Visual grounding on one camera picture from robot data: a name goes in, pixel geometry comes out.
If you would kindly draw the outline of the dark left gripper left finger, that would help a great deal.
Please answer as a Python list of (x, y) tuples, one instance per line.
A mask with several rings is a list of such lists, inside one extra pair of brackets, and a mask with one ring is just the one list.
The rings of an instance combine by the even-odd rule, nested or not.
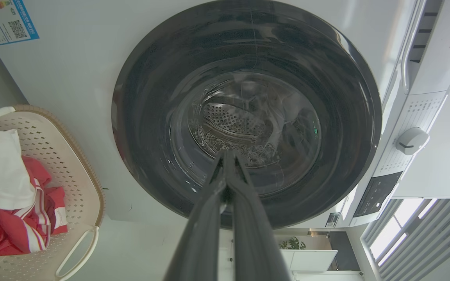
[(227, 159), (221, 151), (187, 221), (177, 249), (164, 276), (165, 281), (217, 281), (220, 216), (231, 203), (227, 187)]

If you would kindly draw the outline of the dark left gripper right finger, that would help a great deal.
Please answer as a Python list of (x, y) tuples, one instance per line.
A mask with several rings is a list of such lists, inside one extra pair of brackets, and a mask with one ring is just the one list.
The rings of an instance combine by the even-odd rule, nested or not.
[(224, 175), (224, 201), (232, 213), (234, 279), (291, 280), (265, 209), (235, 151), (224, 152)]

